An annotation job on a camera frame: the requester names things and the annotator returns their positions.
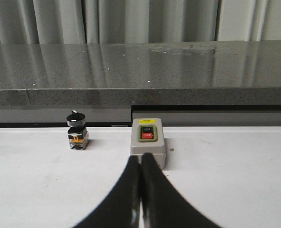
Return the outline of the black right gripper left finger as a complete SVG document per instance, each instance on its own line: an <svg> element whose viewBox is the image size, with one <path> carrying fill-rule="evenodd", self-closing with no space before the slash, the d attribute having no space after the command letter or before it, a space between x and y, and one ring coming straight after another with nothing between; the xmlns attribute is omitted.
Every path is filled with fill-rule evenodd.
<svg viewBox="0 0 281 228"><path fill-rule="evenodd" d="M130 156L127 165L103 201L76 228L137 228L139 225L140 164Z"/></svg>

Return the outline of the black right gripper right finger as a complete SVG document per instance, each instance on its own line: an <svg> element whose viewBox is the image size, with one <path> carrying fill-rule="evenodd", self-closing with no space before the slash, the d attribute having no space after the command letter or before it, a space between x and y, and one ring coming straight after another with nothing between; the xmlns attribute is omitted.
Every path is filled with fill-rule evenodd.
<svg viewBox="0 0 281 228"><path fill-rule="evenodd" d="M146 228L218 228L190 205L164 176L150 153L141 157L141 195Z"/></svg>

